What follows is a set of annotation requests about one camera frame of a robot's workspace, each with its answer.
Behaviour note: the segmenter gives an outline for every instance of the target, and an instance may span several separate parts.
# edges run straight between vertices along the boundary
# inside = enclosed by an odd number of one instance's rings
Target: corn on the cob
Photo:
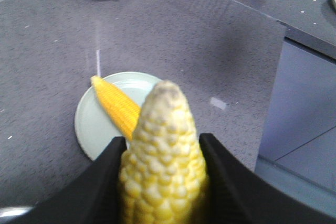
[[[131,141],[139,118],[140,106],[117,86],[99,76],[91,77],[91,83],[101,106],[123,136]]]
[[[204,223],[209,179],[186,97],[159,82],[142,106],[119,173],[123,224]]]

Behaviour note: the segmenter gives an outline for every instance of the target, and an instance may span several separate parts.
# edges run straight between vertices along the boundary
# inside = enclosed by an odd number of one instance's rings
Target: light green plate
[[[121,72],[104,78],[142,105],[153,86],[161,79],[147,73]],[[75,114],[78,142],[90,159],[95,160],[115,136],[122,134],[100,106],[93,87],[80,99]]]

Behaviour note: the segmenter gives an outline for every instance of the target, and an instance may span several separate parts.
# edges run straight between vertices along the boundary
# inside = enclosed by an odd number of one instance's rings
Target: yellow corn cob
[[[209,179],[186,97],[161,81],[146,98],[121,157],[123,224],[206,223]]]
[[[117,86],[99,76],[91,77],[91,83],[101,106],[123,136],[131,141],[139,118],[140,107]]]

